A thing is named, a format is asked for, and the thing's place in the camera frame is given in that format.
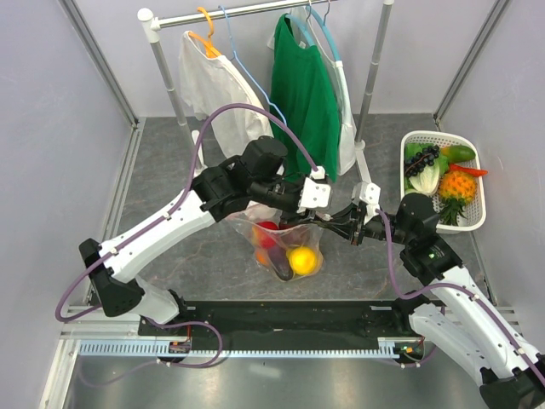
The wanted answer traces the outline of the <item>clear pink-dotted zip bag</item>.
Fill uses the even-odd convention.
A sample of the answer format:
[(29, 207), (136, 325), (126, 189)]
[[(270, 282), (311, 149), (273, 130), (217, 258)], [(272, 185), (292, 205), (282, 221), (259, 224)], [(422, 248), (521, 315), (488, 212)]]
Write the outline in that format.
[[(274, 238), (277, 243), (274, 247), (279, 246), (284, 248), (287, 257), (288, 253), (291, 250), (300, 246), (309, 247), (318, 253), (318, 267), (316, 268), (314, 273), (307, 276), (300, 276), (294, 273), (295, 275), (292, 280), (311, 277), (317, 274), (322, 269), (322, 267), (324, 266), (324, 257), (320, 250), (320, 240), (323, 235), (322, 228), (312, 224), (288, 226), (287, 224), (282, 223), (281, 212), (279, 210), (275, 210), (273, 208), (267, 207), (263, 204), (257, 204), (255, 202), (250, 203), (250, 206), (247, 209), (237, 213), (233, 213), (227, 217), (227, 222), (231, 225), (231, 227), (233, 227), (235, 231), (237, 231), (239, 234), (244, 236), (244, 238), (252, 245), (253, 252), (255, 252), (256, 249), (262, 248), (253, 244), (252, 227), (257, 222), (264, 221), (275, 222), (278, 225), (278, 230), (273, 232), (275, 234)], [(264, 268), (270, 273), (276, 275), (272, 269), (270, 260), (269, 266)]]

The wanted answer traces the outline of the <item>red apple toy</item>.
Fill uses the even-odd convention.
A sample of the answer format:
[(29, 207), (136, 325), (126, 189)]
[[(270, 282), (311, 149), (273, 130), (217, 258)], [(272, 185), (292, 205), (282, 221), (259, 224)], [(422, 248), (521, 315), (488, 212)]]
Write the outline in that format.
[(256, 246), (262, 249), (273, 248), (277, 243), (274, 238), (274, 231), (278, 230), (278, 225), (275, 222), (264, 221), (257, 222), (252, 227), (252, 241)]

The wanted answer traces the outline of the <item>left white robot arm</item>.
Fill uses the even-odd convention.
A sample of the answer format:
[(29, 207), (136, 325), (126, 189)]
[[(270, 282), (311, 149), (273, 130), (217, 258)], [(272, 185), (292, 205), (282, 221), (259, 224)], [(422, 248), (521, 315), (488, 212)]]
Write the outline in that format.
[(278, 171), (287, 155), (278, 140), (262, 136), (244, 152), (203, 170), (189, 187), (129, 231), (78, 247), (107, 317), (134, 313), (152, 319), (169, 335), (186, 328), (185, 306), (173, 291), (140, 278), (141, 270), (186, 237), (245, 210), (252, 202), (307, 219), (330, 203), (331, 185), (318, 167), (295, 182)]

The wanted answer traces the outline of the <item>orange toy fruit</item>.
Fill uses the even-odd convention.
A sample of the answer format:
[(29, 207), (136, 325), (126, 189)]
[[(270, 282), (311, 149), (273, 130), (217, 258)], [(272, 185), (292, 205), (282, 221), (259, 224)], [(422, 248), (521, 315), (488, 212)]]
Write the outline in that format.
[(263, 249), (256, 249), (254, 252), (255, 259), (260, 265), (264, 267), (269, 266), (269, 259), (267, 253)]

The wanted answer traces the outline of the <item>yellow pear toy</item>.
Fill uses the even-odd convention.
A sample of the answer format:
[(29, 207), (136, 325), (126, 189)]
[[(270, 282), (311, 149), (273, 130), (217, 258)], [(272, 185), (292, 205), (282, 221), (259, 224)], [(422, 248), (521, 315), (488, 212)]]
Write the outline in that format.
[(311, 275), (318, 267), (318, 253), (309, 247), (300, 246), (288, 253), (288, 261), (296, 275)]

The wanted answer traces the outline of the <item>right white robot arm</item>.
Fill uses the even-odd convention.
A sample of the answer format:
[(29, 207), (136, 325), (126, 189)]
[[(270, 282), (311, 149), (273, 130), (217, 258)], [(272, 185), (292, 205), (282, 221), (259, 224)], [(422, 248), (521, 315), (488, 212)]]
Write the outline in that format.
[(399, 335), (415, 332), (454, 360), (477, 384), (489, 408), (537, 408), (544, 403), (544, 355), (496, 310), (473, 281), (462, 259), (437, 232), (433, 201), (410, 193), (389, 215), (364, 201), (316, 221), (353, 245), (364, 238), (404, 248), (404, 268), (423, 285), (397, 291), (399, 308), (390, 325)]

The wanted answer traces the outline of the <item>purple eggplant toy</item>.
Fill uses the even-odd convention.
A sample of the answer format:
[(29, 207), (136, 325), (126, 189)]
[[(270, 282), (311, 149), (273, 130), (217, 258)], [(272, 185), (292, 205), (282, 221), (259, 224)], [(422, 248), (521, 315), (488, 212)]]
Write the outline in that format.
[(282, 281), (290, 281), (294, 278), (293, 269), (290, 266), (284, 248), (276, 246), (267, 252), (272, 269)]

